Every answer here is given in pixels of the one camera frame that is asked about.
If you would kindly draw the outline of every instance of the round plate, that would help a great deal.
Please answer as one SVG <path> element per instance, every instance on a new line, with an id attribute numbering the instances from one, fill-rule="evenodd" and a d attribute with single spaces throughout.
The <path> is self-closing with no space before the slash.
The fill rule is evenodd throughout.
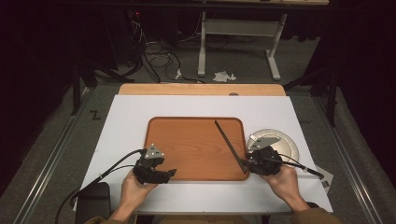
<path id="1" fill-rule="evenodd" d="M 267 140 L 274 138 L 280 139 L 278 142 L 275 142 L 270 146 L 279 154 L 291 157 L 296 161 L 299 160 L 298 148 L 293 140 L 284 133 L 274 129 L 262 129 L 252 134 L 247 141 L 247 150 L 249 152 L 255 150 L 253 145 L 257 145 L 256 143 L 259 139 L 265 140 L 265 138 L 267 138 Z M 281 158 L 283 161 L 290 161 L 287 157 L 281 156 Z"/>

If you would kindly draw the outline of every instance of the metal rail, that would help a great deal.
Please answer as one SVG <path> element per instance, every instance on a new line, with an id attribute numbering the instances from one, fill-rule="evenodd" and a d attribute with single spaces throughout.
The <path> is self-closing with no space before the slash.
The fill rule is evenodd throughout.
<path id="1" fill-rule="evenodd" d="M 35 211 L 35 207 L 38 204 L 46 186 L 50 182 L 50 178 L 52 177 L 53 172 L 56 169 L 56 166 L 64 153 L 64 145 L 68 139 L 69 134 L 73 131 L 73 128 L 78 120 L 79 115 L 81 114 L 84 105 L 87 103 L 88 99 L 92 96 L 92 91 L 89 91 L 87 88 L 83 92 L 83 102 L 76 115 L 71 116 L 69 121 L 61 133 L 61 136 L 58 139 L 58 142 L 55 145 L 55 148 L 52 150 L 49 158 L 41 170 L 40 175 L 38 176 L 35 184 L 33 185 L 28 197 L 26 198 L 23 206 L 21 207 L 20 212 L 14 219 L 14 224 L 22 224 L 28 223 L 29 218 Z"/>
<path id="2" fill-rule="evenodd" d="M 349 179 L 349 182 L 355 191 L 356 197 L 358 198 L 359 203 L 361 204 L 361 208 L 363 209 L 364 215 L 366 215 L 367 220 L 372 224 L 380 223 L 382 224 L 382 219 L 376 211 L 375 205 L 369 195 L 369 192 L 361 178 L 359 177 L 358 171 L 355 169 L 352 160 L 350 159 L 346 148 L 344 147 L 338 132 L 332 127 L 330 122 L 326 117 L 326 108 L 324 103 L 321 101 L 319 97 L 313 97 L 314 103 L 318 108 L 320 115 L 327 125 L 327 128 L 332 135 L 332 139 L 336 144 L 336 153 L 341 159 L 341 163 L 346 171 L 346 176 Z"/>

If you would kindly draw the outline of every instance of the crumpled paper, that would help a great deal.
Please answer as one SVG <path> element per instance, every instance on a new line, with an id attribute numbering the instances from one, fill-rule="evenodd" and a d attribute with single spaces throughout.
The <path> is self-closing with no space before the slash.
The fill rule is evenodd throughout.
<path id="1" fill-rule="evenodd" d="M 227 80 L 231 80 L 231 81 L 236 80 L 236 77 L 233 74 L 229 76 L 227 72 L 224 71 L 224 72 L 215 73 L 215 77 L 213 78 L 213 80 L 218 82 L 227 82 Z"/>
<path id="2" fill-rule="evenodd" d="M 183 75 L 181 75 L 180 68 L 178 68 L 177 75 L 176 75 L 175 79 L 179 79 L 180 77 L 183 77 Z"/>

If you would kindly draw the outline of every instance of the white paper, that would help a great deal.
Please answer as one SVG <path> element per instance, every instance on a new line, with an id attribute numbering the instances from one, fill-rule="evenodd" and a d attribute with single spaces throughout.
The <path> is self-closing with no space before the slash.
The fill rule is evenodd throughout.
<path id="1" fill-rule="evenodd" d="M 117 95 L 82 186 L 127 153 L 142 148 L 148 122 L 154 117 L 238 118 L 243 123 L 246 142 L 258 130 L 279 130 L 293 139 L 299 148 L 299 162 L 315 169 L 289 97 Z M 132 156 L 120 166 L 135 164 L 139 156 Z M 104 179 L 110 186 L 113 209 L 118 205 L 120 185 L 128 172 L 128 168 L 120 169 Z M 297 174 L 303 197 L 332 212 L 320 180 L 300 169 L 297 169 Z M 287 205 L 254 174 L 246 181 L 238 182 L 171 180 L 152 191 L 138 210 L 148 214 L 262 214 L 289 211 Z"/>
<path id="2" fill-rule="evenodd" d="M 332 185 L 332 178 L 334 177 L 334 175 L 330 174 L 329 172 L 318 166 L 317 166 L 317 170 L 319 173 L 324 175 L 323 179 L 321 179 L 320 181 L 326 193 L 329 193 L 330 186 Z"/>
<path id="3" fill-rule="evenodd" d="M 213 78 L 213 80 L 218 82 L 227 82 L 227 80 L 231 80 L 231 81 L 236 80 L 236 77 L 233 74 L 229 76 L 227 72 L 224 71 L 224 72 L 215 73 L 215 77 Z"/>

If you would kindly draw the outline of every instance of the person's arm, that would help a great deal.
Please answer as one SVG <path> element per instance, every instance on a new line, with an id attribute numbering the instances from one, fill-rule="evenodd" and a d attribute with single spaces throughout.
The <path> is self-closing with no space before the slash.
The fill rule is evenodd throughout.
<path id="1" fill-rule="evenodd" d="M 339 224 L 341 221 L 330 215 L 323 208 L 311 208 L 301 196 L 298 189 L 297 172 L 294 168 L 282 165 L 276 175 L 261 175 L 271 187 L 274 194 L 283 200 L 291 209 L 292 224 Z"/>
<path id="2" fill-rule="evenodd" d="M 122 182 L 120 204 L 113 212 L 110 219 L 104 221 L 99 217 L 95 217 L 86 223 L 128 223 L 134 210 L 136 210 L 146 200 L 149 193 L 157 186 L 158 184 L 140 184 L 131 170 Z"/>

